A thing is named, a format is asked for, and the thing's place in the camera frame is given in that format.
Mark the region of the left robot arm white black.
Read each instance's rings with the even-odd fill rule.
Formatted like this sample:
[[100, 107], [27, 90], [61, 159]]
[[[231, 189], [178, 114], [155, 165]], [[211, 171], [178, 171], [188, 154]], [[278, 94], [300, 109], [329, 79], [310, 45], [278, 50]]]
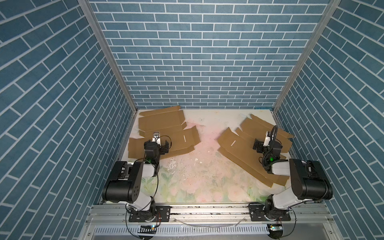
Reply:
[[117, 161], [107, 178], [102, 191], [104, 201], [126, 204], [131, 214], [156, 213], [154, 196], [141, 192], [142, 178], [158, 177], [161, 156], [167, 154], [172, 142], [161, 144], [159, 137], [144, 142], [145, 155], [133, 163]]

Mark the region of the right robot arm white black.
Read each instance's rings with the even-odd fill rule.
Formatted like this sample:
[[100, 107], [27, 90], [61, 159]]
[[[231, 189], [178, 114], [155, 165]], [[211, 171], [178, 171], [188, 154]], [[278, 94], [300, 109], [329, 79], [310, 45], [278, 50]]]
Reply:
[[294, 206], [333, 197], [333, 189], [319, 162], [281, 159], [282, 145], [270, 137], [266, 137], [264, 142], [255, 140], [253, 149], [263, 154], [260, 163], [268, 174], [289, 177], [291, 180], [289, 188], [268, 196], [263, 209], [267, 219], [282, 219], [289, 215], [290, 208]]

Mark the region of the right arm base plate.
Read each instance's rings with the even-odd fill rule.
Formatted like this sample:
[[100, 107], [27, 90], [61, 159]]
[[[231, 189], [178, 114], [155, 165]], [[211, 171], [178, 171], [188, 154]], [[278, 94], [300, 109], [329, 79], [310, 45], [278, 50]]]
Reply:
[[279, 210], [272, 206], [265, 206], [260, 203], [249, 204], [248, 208], [252, 222], [291, 221], [291, 216], [288, 210]]

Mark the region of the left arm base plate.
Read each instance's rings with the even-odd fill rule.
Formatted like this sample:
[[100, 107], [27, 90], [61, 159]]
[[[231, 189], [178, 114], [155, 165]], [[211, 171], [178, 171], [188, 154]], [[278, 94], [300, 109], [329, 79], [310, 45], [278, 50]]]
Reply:
[[145, 222], [169, 222], [171, 215], [171, 206], [152, 206], [147, 211], [129, 210], [128, 221], [130, 223]]

